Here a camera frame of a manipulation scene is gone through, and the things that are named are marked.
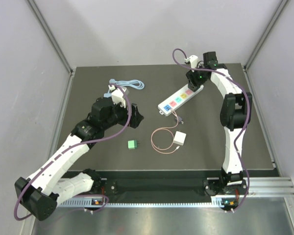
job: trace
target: reflective metal surface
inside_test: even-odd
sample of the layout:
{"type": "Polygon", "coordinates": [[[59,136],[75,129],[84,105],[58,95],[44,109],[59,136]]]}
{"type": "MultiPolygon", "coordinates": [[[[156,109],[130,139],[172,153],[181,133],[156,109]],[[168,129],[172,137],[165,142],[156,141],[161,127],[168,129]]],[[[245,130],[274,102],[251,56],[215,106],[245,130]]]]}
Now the reflective metal surface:
{"type": "Polygon", "coordinates": [[[283,198],[248,198],[236,213],[207,208],[106,208],[98,214],[57,209],[33,235],[293,235],[283,198]]]}

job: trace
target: metal frame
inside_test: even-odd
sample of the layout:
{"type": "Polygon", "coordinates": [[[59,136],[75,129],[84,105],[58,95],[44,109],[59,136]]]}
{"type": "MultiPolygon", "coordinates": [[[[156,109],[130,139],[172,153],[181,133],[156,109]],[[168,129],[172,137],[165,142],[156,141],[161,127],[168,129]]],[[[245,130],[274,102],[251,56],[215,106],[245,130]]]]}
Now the metal frame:
{"type": "MultiPolygon", "coordinates": [[[[43,31],[45,32],[47,38],[49,39],[51,45],[53,46],[55,52],[58,54],[60,60],[62,61],[64,67],[66,70],[70,73],[70,78],[68,80],[68,84],[65,90],[65,94],[63,96],[63,100],[61,103],[61,108],[57,117],[57,124],[54,130],[54,137],[52,139],[52,144],[50,147],[49,151],[49,156],[52,155],[52,153],[56,150],[62,122],[63,122],[63,117],[65,114],[65,110],[67,107],[68,99],[69,99],[69,94],[71,91],[72,83],[73,83],[73,77],[74,77],[74,71],[72,70],[70,64],[68,63],[67,59],[65,58],[65,55],[63,54],[59,44],[57,43],[55,37],[53,36],[50,28],[48,27],[48,24],[46,20],[44,19],[43,15],[41,14],[35,0],[25,0],[36,16],[39,24],[41,25],[43,31]]],[[[250,77],[248,74],[248,69],[252,65],[254,59],[256,58],[258,52],[262,48],[264,42],[268,38],[270,32],[272,31],[274,25],[276,24],[277,20],[281,16],[283,10],[286,8],[289,0],[281,0],[279,6],[277,7],[273,17],[271,18],[270,22],[268,23],[264,33],[262,34],[261,38],[259,39],[257,45],[255,46],[252,54],[250,55],[246,65],[244,66],[245,69],[245,76],[249,85],[249,88],[253,94],[255,94],[255,90],[253,88],[253,85],[250,81],[250,77]]],[[[278,169],[280,169],[280,165],[277,162],[277,159],[275,159],[275,152],[274,149],[271,145],[271,140],[270,140],[270,135],[268,133],[268,130],[266,128],[266,124],[263,119],[263,115],[261,112],[260,107],[258,106],[258,101],[257,101],[257,96],[254,96],[254,104],[256,107],[256,112],[260,120],[260,124],[263,130],[263,133],[265,135],[265,140],[267,143],[267,146],[269,148],[270,156],[271,159],[273,160],[273,163],[277,165],[278,169]]],[[[119,176],[122,176],[123,172],[117,172],[119,176]]],[[[182,175],[184,175],[185,171],[181,171],[180,175],[181,178],[183,178],[182,175]]],[[[189,171],[188,173],[190,174],[197,174],[197,172],[191,172],[189,171]]],[[[142,177],[146,174],[146,171],[141,172],[141,179],[142,177]]],[[[213,171],[209,172],[208,175],[215,175],[213,171]]],[[[292,181],[290,178],[282,178],[282,177],[262,177],[262,178],[251,178],[251,185],[250,185],[250,195],[248,197],[284,197],[286,206],[288,209],[288,212],[290,214],[291,221],[294,226],[294,187],[292,184],[292,181]]],[[[184,203],[182,205],[178,204],[168,204],[168,203],[154,203],[154,204],[120,204],[120,203],[112,203],[110,207],[214,207],[215,205],[219,206],[219,198],[218,197],[213,197],[211,203],[203,202],[203,203],[184,203]]],[[[31,218],[27,219],[24,221],[22,230],[21,230],[21,235],[27,235],[31,234],[33,225],[34,225],[35,218],[32,216],[31,218]]]]}

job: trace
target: cable connector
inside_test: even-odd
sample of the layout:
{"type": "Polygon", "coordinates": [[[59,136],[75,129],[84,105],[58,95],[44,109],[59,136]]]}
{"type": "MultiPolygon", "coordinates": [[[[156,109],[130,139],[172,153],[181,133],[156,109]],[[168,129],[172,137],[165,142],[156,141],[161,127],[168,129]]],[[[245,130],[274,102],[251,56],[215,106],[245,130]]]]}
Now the cable connector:
{"type": "Polygon", "coordinates": [[[180,116],[175,117],[175,120],[178,121],[178,123],[181,123],[182,125],[184,124],[183,119],[180,116]]]}

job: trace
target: green plug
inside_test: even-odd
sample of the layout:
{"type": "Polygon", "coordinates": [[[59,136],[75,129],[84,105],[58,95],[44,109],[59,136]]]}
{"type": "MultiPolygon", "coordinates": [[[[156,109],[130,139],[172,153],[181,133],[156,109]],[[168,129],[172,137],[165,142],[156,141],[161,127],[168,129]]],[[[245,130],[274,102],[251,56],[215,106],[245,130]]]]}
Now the green plug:
{"type": "Polygon", "coordinates": [[[137,148],[137,141],[128,141],[127,147],[128,147],[128,149],[136,149],[137,148]]]}

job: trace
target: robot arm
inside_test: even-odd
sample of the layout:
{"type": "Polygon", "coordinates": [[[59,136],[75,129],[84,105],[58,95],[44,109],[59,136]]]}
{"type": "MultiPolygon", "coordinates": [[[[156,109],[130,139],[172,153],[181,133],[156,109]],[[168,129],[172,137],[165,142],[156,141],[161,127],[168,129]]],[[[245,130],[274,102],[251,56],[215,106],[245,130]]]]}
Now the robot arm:
{"type": "MultiPolygon", "coordinates": [[[[116,124],[126,124],[128,113],[123,93],[119,89],[112,89],[114,91],[111,97],[101,97],[96,100],[86,119],[75,126],[62,146],[39,170],[27,179],[20,177],[15,182],[16,194],[19,197],[28,182],[49,165],[32,182],[21,199],[21,204],[37,219],[45,220],[57,205],[80,193],[88,192],[99,181],[94,171],[85,170],[74,178],[59,182],[74,162],[87,153],[95,143],[81,144],[69,150],[68,148],[81,142],[101,139],[108,128],[116,124]]],[[[140,115],[135,104],[131,105],[131,110],[129,126],[136,128],[144,117],[140,115]]]]}
{"type": "MultiPolygon", "coordinates": [[[[207,52],[203,55],[203,69],[216,70],[228,78],[231,76],[224,64],[219,64],[215,52],[207,52]]],[[[186,63],[191,68],[196,68],[198,57],[195,55],[186,59],[186,63]]],[[[242,90],[231,83],[224,76],[209,71],[190,70],[186,74],[188,78],[188,87],[193,92],[199,89],[208,79],[210,79],[220,91],[223,97],[223,105],[220,113],[220,121],[225,130],[225,159],[221,170],[221,184],[225,186],[241,185],[243,182],[243,168],[239,160],[237,151],[234,147],[235,138],[241,132],[247,115],[247,104],[242,90]]],[[[247,93],[248,102],[252,104],[252,95],[247,93]]],[[[240,154],[242,154],[242,143],[245,130],[236,141],[240,154]]]]}

